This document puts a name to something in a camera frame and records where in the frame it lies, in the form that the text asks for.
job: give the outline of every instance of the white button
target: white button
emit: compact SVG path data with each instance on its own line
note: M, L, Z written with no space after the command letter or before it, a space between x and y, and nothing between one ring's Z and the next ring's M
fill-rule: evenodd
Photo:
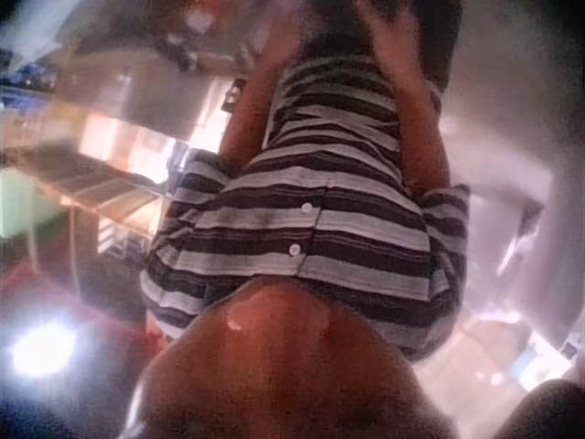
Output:
M313 205L311 203L304 203L301 207L302 213L310 213L313 210Z
M289 249L291 256L298 256L301 254L301 246L299 244L293 244Z

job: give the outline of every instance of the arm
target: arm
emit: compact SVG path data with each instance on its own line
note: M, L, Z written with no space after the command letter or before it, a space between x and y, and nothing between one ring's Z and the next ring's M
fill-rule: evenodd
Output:
M429 89L423 82L418 89L396 88L395 93L405 181L416 195L449 187L449 162Z
M239 98L219 156L239 166L248 164L262 149L271 102L282 73L300 47L301 29L291 17L277 16L264 55Z
M382 74L394 88L400 122L402 173L416 195L450 185L449 163L420 65L419 25L400 4L389 23L368 0L355 0L366 23Z
M261 62L239 97L228 129L219 147L219 156L244 166L261 151L271 110L272 96L282 69Z

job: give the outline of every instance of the green object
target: green object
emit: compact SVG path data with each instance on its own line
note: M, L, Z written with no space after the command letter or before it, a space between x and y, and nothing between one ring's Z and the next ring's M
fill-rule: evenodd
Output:
M35 190L32 178L13 167L0 169L0 238L27 230L30 198L35 227L57 217L65 208Z

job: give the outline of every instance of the hand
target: hand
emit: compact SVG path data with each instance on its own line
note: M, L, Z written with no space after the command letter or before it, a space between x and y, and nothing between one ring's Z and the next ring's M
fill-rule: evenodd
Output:
M280 11L272 20L261 64L269 69L284 69L299 52L302 40L299 18Z
M419 22L408 2L399 0L394 21L389 22L370 1L354 0L354 4L370 32L380 70L397 90L420 89L424 74L420 65Z

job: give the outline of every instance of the striped shirt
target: striped shirt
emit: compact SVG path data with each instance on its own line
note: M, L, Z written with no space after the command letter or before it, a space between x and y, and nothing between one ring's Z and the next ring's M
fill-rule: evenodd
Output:
M157 324L179 337L250 278L286 276L428 356L462 303L468 188L410 196L395 102L369 56L297 64L275 102L248 165L193 154L141 274Z

